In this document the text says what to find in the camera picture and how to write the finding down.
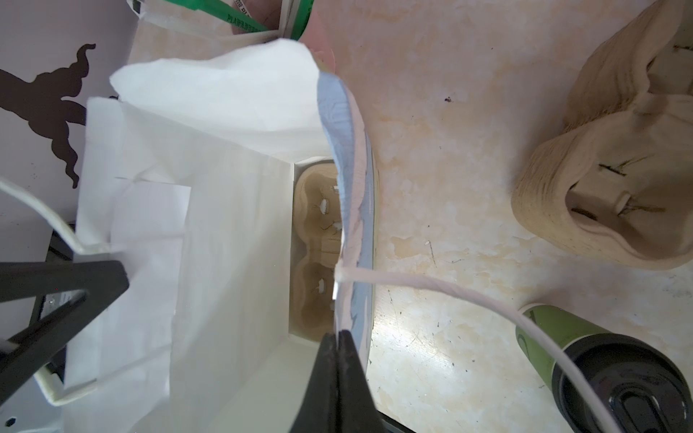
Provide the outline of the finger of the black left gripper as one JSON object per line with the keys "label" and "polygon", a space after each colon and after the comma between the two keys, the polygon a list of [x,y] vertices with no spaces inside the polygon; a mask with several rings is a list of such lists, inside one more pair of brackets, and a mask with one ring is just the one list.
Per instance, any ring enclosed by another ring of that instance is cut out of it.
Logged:
{"label": "finger of the black left gripper", "polygon": [[81,330],[127,291],[119,261],[90,263],[2,263],[1,301],[78,293],[50,315],[10,337],[1,355],[1,402],[6,402]]}

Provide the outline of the stack of pulp cup carriers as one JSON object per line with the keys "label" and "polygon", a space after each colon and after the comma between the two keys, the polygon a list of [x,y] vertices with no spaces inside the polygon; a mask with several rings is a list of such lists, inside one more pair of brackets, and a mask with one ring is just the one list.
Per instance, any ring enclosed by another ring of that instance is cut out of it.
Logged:
{"label": "stack of pulp cup carriers", "polygon": [[561,135],[512,195],[516,220],[574,254],[646,270],[692,259],[692,5],[656,1],[588,58]]}

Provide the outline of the green white paper bag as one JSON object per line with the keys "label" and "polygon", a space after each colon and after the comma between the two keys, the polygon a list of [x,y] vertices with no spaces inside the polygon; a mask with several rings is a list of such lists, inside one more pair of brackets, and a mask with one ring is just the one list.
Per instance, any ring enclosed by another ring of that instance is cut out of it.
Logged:
{"label": "green white paper bag", "polygon": [[128,277],[127,291],[30,378],[61,410],[63,431],[290,431],[322,340],[290,332],[294,186],[323,162],[336,164],[342,216],[326,334],[349,331],[364,371],[373,286],[434,290],[516,324],[606,418],[577,366],[516,309],[375,270],[364,121],[304,44],[130,64],[110,82],[115,97],[87,104],[74,226],[1,183],[61,235],[73,263],[119,261]]}

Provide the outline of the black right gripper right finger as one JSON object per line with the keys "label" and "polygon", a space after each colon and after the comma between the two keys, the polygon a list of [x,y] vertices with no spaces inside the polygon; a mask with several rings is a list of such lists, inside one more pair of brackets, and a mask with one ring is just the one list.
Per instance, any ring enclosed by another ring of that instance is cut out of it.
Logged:
{"label": "black right gripper right finger", "polygon": [[337,432],[384,432],[351,333],[337,334]]}

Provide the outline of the pink straw holder cup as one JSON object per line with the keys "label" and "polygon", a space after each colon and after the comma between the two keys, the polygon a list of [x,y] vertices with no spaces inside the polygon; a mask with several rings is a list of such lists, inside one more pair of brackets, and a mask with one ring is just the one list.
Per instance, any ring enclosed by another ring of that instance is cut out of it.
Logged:
{"label": "pink straw holder cup", "polygon": [[277,30],[280,38],[303,43],[321,70],[337,72],[336,58],[327,31],[314,9],[316,1],[248,0],[229,3],[234,9],[268,29]]}

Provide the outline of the wrapped straws bundle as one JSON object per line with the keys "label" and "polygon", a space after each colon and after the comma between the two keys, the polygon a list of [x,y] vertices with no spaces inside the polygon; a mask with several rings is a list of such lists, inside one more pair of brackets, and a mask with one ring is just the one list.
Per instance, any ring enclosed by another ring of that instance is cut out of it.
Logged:
{"label": "wrapped straws bundle", "polygon": [[280,21],[277,30],[271,30],[254,19],[248,10],[249,1],[164,1],[164,4],[175,5],[192,12],[201,12],[216,18],[232,28],[242,31],[241,34],[222,36],[209,27],[195,25],[170,14],[160,14],[154,6],[155,1],[127,1],[135,15],[141,20],[158,27],[181,32],[208,40],[228,41],[238,37],[285,38],[298,41],[310,23],[314,1],[281,1]]}

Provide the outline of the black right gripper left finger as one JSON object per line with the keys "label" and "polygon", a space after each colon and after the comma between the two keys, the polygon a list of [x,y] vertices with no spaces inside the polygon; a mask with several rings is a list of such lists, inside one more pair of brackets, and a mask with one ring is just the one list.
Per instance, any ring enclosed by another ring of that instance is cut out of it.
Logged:
{"label": "black right gripper left finger", "polygon": [[337,432],[337,406],[337,339],[334,334],[326,334],[319,345],[306,392],[290,433]]}

